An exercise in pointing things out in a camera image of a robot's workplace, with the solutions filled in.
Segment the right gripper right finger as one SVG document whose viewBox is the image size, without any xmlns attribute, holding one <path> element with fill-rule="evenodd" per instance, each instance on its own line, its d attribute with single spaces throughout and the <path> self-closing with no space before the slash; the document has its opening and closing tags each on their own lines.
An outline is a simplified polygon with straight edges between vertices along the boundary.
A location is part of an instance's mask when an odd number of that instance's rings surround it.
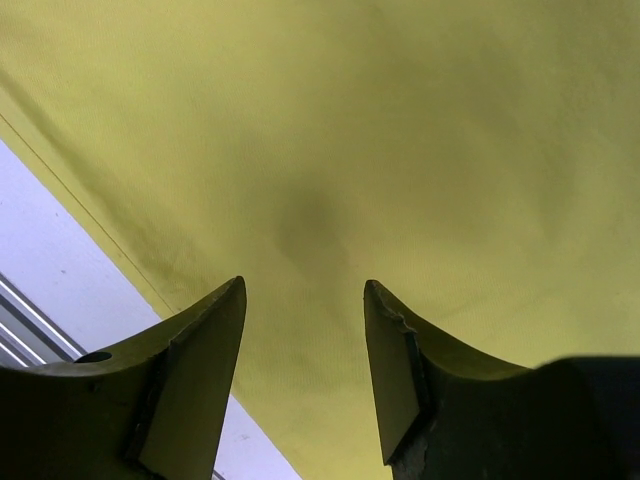
<svg viewBox="0 0 640 480">
<path fill-rule="evenodd" d="M 639 360 L 564 357 L 527 368 L 364 286 L 383 462 L 396 479 L 635 479 Z"/>
</svg>

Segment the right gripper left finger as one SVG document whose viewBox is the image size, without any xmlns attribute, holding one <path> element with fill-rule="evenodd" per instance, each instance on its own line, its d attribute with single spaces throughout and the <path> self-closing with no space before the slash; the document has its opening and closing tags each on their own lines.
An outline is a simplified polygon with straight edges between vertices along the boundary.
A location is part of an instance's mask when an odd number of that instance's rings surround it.
<svg viewBox="0 0 640 480">
<path fill-rule="evenodd" d="M 209 479 L 246 284 L 73 362 L 1 371 L 5 479 Z"/>
</svg>

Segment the yellow-green trousers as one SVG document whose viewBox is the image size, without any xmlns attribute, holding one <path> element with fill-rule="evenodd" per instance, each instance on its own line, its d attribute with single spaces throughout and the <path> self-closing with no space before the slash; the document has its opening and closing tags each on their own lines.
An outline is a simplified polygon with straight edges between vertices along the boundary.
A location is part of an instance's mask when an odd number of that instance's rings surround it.
<svg viewBox="0 0 640 480">
<path fill-rule="evenodd" d="M 639 351 L 635 1 L 5 1 L 1 135 L 158 313 L 245 279 L 305 479 L 390 475 L 369 279 L 520 365 Z"/>
</svg>

